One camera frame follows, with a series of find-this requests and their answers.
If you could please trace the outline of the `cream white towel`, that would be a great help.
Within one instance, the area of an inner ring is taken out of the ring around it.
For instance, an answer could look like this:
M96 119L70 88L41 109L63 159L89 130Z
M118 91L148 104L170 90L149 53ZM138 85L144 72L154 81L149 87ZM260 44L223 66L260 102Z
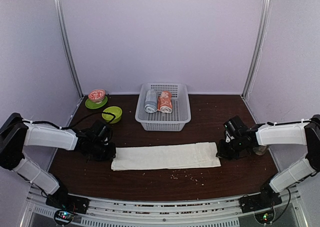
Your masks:
M113 171L197 169L221 166L215 142L180 145L119 147L111 163Z

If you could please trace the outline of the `white perforated plastic basket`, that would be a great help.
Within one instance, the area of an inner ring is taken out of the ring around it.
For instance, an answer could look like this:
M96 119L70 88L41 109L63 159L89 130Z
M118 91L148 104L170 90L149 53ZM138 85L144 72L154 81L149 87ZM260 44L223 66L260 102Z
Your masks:
M172 113L145 111L148 90L155 90L158 95L163 91L172 94ZM135 120L146 131L179 132L191 120L191 108L187 86L182 83L144 83L141 86L135 111Z

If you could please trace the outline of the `orange bunny pattern towel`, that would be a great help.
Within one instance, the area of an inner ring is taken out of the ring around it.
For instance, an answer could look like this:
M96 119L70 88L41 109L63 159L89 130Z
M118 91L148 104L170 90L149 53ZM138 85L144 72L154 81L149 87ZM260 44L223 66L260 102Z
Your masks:
M165 114L171 114L173 112L171 92L167 90L161 92L158 97L157 110Z

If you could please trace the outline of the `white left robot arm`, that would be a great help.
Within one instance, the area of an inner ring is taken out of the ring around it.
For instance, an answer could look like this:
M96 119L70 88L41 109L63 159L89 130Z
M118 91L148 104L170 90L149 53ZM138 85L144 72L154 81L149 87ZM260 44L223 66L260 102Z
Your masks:
M24 153L24 147L58 148L80 152L94 161L108 161L116 156L112 137L112 129L100 120L89 128L78 130L74 125L62 127L49 121L27 120L14 112L0 128L0 166L16 172L36 185L61 209L67 209L72 205L68 189L57 177L31 160Z

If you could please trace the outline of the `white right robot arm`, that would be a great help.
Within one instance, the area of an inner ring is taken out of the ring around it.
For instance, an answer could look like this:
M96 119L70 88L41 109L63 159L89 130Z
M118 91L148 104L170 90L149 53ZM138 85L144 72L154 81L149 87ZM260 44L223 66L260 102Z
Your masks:
M225 138L217 146L216 156L221 159L237 160L243 150L272 145L301 145L307 154L287 169L271 177L256 197L259 207L268 207L276 193L311 177L320 171L320 116L300 121L267 122L248 127L236 115L224 124Z

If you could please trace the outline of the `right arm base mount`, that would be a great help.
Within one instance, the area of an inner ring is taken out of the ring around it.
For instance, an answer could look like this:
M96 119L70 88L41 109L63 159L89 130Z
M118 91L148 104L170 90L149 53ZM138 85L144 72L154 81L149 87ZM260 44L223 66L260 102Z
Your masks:
M275 206L282 203L279 193L275 192L269 183L264 183L260 193L243 195L239 199L239 205L243 214L256 212L255 220L262 225L270 225L276 219Z

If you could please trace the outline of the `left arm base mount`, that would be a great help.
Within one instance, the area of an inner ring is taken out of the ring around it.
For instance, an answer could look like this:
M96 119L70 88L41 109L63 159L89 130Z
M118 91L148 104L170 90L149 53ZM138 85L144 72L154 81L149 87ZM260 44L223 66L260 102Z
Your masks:
M47 206L57 208L53 214L54 222L61 227L69 225L77 214L86 214L90 200L70 195L67 187L57 178L59 188L53 194L45 194Z

